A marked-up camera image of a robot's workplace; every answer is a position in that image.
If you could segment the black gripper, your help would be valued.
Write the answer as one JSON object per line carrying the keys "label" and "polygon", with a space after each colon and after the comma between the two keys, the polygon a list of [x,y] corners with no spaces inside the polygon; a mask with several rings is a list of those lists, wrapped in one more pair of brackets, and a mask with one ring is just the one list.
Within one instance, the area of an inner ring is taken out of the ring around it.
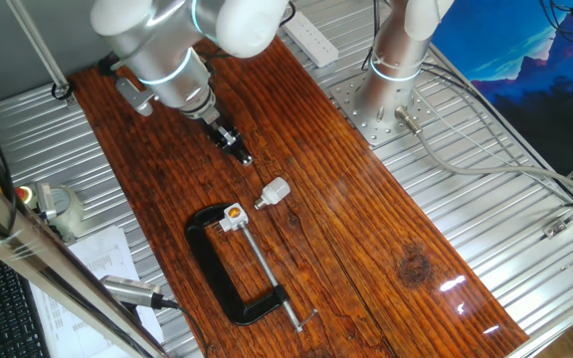
{"label": "black gripper", "polygon": [[202,119],[208,136],[226,154],[234,157],[240,164],[252,164],[253,156],[244,143],[236,127],[222,114],[216,113]]}

